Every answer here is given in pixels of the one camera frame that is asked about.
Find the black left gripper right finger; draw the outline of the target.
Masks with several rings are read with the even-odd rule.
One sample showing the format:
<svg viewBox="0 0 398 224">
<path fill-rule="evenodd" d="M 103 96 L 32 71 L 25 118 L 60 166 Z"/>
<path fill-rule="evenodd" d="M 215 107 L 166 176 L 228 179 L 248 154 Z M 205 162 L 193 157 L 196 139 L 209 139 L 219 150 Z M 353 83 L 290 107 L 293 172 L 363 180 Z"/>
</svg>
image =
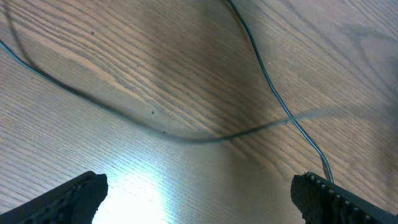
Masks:
<svg viewBox="0 0 398 224">
<path fill-rule="evenodd" d="M 397 224 L 397 215 L 363 200 L 313 172 L 294 176 L 290 196 L 306 223 Z"/>
</svg>

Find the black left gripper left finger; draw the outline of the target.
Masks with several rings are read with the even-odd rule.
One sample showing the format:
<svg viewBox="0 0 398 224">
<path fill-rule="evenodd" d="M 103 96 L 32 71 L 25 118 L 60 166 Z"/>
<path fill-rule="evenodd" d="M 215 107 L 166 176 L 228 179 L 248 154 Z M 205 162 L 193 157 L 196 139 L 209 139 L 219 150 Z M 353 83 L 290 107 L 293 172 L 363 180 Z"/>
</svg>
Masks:
<svg viewBox="0 0 398 224">
<path fill-rule="evenodd" d="M 106 174 L 88 171 L 1 214 L 1 224 L 91 224 L 107 194 Z"/>
</svg>

